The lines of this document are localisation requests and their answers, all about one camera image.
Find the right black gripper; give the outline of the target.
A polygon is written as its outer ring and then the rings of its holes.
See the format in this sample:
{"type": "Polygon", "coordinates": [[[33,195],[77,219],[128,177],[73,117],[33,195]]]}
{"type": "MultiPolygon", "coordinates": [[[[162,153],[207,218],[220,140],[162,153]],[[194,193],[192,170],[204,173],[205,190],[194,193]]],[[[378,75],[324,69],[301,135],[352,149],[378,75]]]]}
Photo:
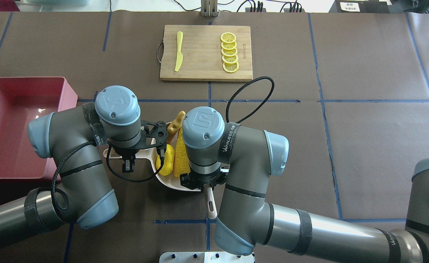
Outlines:
{"type": "Polygon", "coordinates": [[[229,173],[229,166],[221,166],[216,171],[209,174],[200,174],[195,171],[180,175],[181,186],[190,190],[201,190],[205,185],[209,185],[214,188],[217,185],[226,183],[227,176],[229,173]]]}

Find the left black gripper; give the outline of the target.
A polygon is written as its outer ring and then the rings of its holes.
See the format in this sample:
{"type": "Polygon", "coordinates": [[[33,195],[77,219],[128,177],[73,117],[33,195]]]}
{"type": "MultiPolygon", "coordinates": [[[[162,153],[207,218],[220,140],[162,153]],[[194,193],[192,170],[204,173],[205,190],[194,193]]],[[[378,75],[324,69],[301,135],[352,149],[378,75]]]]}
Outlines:
{"type": "Polygon", "coordinates": [[[122,172],[132,173],[134,172],[135,160],[136,160],[136,149],[131,148],[120,148],[119,155],[123,160],[122,172]]]}

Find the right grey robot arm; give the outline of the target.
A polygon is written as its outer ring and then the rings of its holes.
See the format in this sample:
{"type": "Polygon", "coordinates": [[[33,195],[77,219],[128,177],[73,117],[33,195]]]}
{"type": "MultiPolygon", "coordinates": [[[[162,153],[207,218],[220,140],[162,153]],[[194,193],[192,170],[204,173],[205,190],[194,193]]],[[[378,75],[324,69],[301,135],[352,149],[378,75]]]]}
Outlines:
{"type": "Polygon", "coordinates": [[[256,245],[340,263],[429,263],[429,158],[419,161],[404,229],[384,231],[265,201],[269,179],[286,166],[286,137],[225,122],[207,106],[183,120],[190,175],[229,172],[217,216],[215,242],[236,256],[256,245]]]}

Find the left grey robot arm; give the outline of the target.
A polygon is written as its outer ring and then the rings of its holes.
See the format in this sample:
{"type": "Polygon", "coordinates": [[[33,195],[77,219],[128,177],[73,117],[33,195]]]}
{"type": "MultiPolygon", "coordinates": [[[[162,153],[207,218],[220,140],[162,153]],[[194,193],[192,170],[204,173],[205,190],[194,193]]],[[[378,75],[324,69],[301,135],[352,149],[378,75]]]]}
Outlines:
{"type": "Polygon", "coordinates": [[[90,229],[115,217],[118,200],[98,146],[133,147],[141,138],[140,114],[134,92],[111,85],[94,102],[29,123],[31,145],[54,160],[61,181],[0,206],[0,248],[68,223],[90,229]]]}

